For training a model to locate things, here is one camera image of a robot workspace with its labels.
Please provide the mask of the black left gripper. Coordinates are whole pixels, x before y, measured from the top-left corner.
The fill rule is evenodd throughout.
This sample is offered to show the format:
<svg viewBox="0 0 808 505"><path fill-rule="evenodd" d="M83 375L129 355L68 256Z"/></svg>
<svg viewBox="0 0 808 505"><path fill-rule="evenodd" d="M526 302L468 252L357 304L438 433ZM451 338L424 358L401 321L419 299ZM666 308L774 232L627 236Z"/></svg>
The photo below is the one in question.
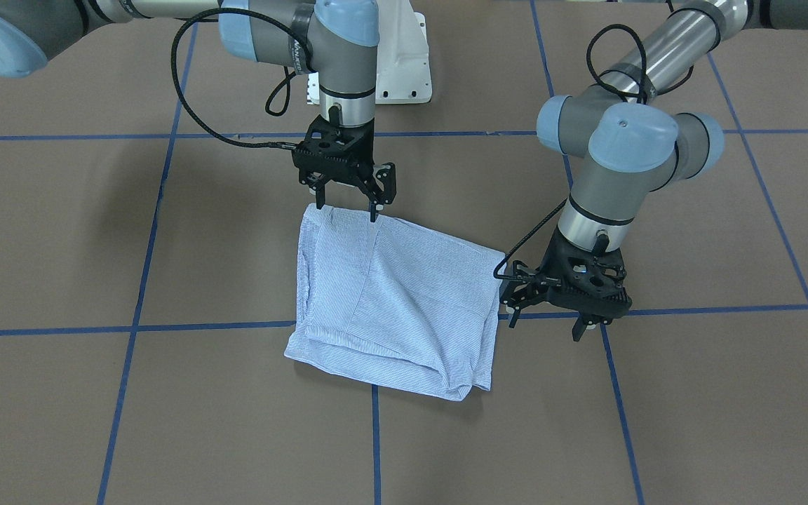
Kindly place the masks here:
<svg viewBox="0 0 808 505"><path fill-rule="evenodd" d="M543 300L578 313L571 329L573 342L581 341L591 323L611 323L631 309L633 301L626 294L626 268L620 249L594 255L555 230L541 272L548 279ZM533 304L531 299L508 299L508 327L514 328L523 309Z"/></svg>

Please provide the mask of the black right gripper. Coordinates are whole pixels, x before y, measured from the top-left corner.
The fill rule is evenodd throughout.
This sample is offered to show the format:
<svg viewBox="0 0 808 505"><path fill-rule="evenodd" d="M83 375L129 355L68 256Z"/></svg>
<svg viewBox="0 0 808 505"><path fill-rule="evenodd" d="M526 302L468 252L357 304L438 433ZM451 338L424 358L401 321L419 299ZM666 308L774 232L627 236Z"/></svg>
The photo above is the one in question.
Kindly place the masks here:
<svg viewBox="0 0 808 505"><path fill-rule="evenodd" d="M374 141L373 120L356 127L337 126L321 116L311 122L305 139L292 150L292 162L298 169L299 182L310 187L317 210L326 204L328 181L362 185L362 193L368 198L369 220L376 222L379 206L384 205L384 190L373 176Z"/></svg>

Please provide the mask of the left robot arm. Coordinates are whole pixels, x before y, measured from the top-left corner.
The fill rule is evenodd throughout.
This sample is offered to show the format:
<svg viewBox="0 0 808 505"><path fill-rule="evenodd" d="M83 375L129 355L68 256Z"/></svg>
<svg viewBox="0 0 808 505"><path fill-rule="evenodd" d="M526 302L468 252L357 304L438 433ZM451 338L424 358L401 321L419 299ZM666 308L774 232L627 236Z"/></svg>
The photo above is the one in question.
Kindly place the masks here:
<svg viewBox="0 0 808 505"><path fill-rule="evenodd" d="M808 1L685 1L647 38L625 25L601 29L586 49L593 83L541 107L542 146L581 159L541 264L508 252L497 266L508 325L539 304L574 311L572 338L631 310L621 246L649 193L698 177L725 149L703 113L669 114L654 100L692 76L698 60L745 29L808 31Z"/></svg>

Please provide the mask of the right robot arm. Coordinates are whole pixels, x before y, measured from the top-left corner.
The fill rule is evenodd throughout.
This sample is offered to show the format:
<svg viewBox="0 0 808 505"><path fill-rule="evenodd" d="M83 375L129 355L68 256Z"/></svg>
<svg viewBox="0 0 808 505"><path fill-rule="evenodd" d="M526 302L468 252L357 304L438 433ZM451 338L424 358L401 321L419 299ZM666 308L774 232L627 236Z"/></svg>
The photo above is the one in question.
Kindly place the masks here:
<svg viewBox="0 0 808 505"><path fill-rule="evenodd" d="M321 110L301 142L232 140L199 121L205 132L237 147L288 150L317 208L325 204L329 182L359 189L368 198L372 221L394 201L394 165L373 161L375 1L0 1L0 76L29 76L100 27L157 18L182 22L171 42L170 71L190 118L195 112L183 96L177 47L200 22L216 23L224 49L234 57L282 67L281 87L295 76L318 75Z"/></svg>

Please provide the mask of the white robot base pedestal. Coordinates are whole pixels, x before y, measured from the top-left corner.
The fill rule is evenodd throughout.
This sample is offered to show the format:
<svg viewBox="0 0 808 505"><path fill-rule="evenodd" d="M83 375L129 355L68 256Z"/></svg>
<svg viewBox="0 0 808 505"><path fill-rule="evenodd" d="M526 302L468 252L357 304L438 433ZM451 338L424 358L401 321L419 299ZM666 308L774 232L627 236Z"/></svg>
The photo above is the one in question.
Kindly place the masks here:
<svg viewBox="0 0 808 505"><path fill-rule="evenodd" d="M308 39L314 51L307 100L327 114L339 106L363 123L378 105L432 98L423 14L408 1L317 1Z"/></svg>

